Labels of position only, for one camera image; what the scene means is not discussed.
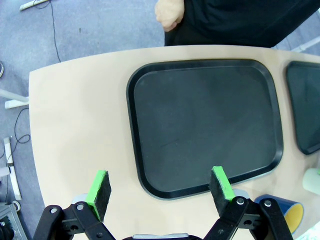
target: fist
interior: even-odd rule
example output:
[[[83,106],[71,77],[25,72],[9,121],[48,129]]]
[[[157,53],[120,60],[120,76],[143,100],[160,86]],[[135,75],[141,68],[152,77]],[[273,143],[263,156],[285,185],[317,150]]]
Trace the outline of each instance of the fist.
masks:
[[[158,0],[154,8],[156,20],[165,32],[174,29],[184,18],[184,0]]]

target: power cord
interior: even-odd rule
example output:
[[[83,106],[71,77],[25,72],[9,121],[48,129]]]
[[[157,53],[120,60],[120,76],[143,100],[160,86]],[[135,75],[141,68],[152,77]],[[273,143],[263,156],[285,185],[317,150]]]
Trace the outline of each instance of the power cord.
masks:
[[[6,166],[6,167],[8,166],[8,160],[10,159],[10,157],[12,156],[12,154],[13,154],[13,153],[15,152],[15,150],[17,149],[17,145],[18,145],[18,144],[26,144],[26,143],[28,143],[28,142],[30,141],[30,139],[31,139],[30,134],[24,134],[23,136],[21,136],[21,137],[18,138],[18,137],[17,137],[17,131],[16,131],[18,119],[19,119],[21,113],[22,113],[23,111],[25,111],[25,110],[28,110],[28,109],[29,109],[28,107],[23,108],[23,109],[19,112],[18,116],[16,117],[15,124],[14,124],[14,137],[15,137],[16,143],[15,143],[15,145],[14,145],[13,150],[11,151],[10,156],[9,156],[9,157],[7,158],[7,160],[6,160],[6,163],[5,163],[5,166]],[[5,152],[6,152],[6,150],[4,149],[4,150],[3,150],[3,154],[2,154],[2,156],[0,157],[0,159],[2,159],[2,158],[4,157]],[[8,188],[8,175],[7,175],[7,176],[6,176],[5,202],[7,202],[8,192],[9,192],[9,188]]]
[[[51,7],[51,16],[52,16],[52,25],[53,25],[53,39],[54,39],[54,47],[55,47],[55,51],[56,51],[56,56],[59,59],[59,63],[61,63],[60,57],[59,57],[59,52],[58,52],[58,48],[57,48],[57,42],[56,42],[56,27],[55,27],[55,17],[54,17],[54,8],[52,6],[51,0],[48,0],[48,3],[43,6],[43,7],[38,7],[37,5],[35,5],[36,0],[33,1],[33,6],[36,7],[37,9],[45,9],[46,7],[48,7],[50,5]]]

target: black tray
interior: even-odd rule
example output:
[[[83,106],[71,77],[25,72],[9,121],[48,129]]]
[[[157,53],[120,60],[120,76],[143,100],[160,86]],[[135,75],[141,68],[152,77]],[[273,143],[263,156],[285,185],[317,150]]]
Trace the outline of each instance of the black tray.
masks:
[[[320,64],[292,61],[286,69],[297,145],[304,154],[320,149]]]
[[[127,104],[138,176],[158,198],[207,191],[213,166],[237,183],[282,157],[275,85],[257,61],[147,64],[131,76]]]

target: blue-gray floor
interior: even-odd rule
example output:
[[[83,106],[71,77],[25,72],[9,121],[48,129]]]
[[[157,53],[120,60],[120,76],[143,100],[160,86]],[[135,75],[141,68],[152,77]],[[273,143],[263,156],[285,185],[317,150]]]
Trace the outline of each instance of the blue-gray floor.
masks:
[[[58,62],[51,8],[32,7],[20,12],[20,5],[28,1],[0,0],[0,61],[5,65],[0,88],[24,96],[28,95],[29,72]],[[163,46],[164,33],[154,15],[156,1],[52,0],[56,44],[61,61],[120,50]],[[320,36],[318,12],[276,48],[292,50],[317,36]],[[320,55],[320,43],[305,52]],[[14,136],[16,117],[23,108],[5,110],[5,101],[0,97],[0,156],[4,149],[2,139]],[[18,137],[30,133],[27,111],[21,114],[16,133]],[[30,238],[44,208],[31,142],[18,144],[13,160],[22,194],[20,220]],[[5,165],[5,159],[0,159],[0,167]],[[7,181],[6,178],[2,180],[0,201],[4,202]],[[8,201],[11,201],[14,196],[10,182],[8,187]]]

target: cup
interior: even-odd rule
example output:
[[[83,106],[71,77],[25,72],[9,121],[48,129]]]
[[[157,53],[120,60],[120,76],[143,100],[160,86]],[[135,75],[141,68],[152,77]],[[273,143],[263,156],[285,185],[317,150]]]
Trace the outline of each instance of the cup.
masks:
[[[289,227],[291,234],[294,234],[297,228],[299,227],[300,223],[302,222],[304,216],[304,207],[301,203],[296,201],[291,201],[288,199],[284,199],[277,196],[272,196],[269,194],[264,194],[258,196],[254,202],[259,203],[262,199],[271,198],[276,200],[279,204],[281,212],[284,216],[286,224]]]

